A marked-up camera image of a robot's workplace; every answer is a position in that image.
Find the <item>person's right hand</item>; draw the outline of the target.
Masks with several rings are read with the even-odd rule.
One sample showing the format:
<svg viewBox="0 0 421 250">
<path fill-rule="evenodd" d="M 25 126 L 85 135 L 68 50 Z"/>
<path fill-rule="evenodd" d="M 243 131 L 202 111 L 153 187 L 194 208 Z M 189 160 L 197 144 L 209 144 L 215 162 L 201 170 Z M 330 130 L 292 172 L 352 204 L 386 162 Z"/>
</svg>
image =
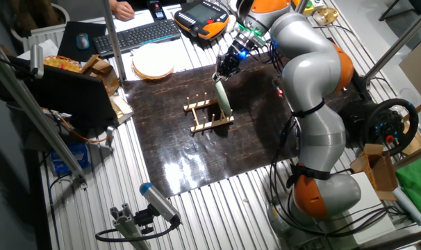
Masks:
<svg viewBox="0 0 421 250">
<path fill-rule="evenodd" d="M 135 12 L 127 1 L 109 0 L 110 9 L 116 18 L 122 21 L 133 19 Z"/>
</svg>

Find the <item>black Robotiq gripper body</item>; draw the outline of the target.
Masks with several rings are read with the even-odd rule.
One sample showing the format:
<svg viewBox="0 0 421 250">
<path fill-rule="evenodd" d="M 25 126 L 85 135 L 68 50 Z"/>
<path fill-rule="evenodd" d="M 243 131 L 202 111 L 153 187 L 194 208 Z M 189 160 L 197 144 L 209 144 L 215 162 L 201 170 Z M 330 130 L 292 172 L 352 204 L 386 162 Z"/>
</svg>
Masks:
<svg viewBox="0 0 421 250">
<path fill-rule="evenodd" d="M 240 72 L 240 62 L 247 57 L 247 50 L 240 44 L 232 44 L 228 51 L 217 56 L 216 75 L 230 78 Z"/>
</svg>

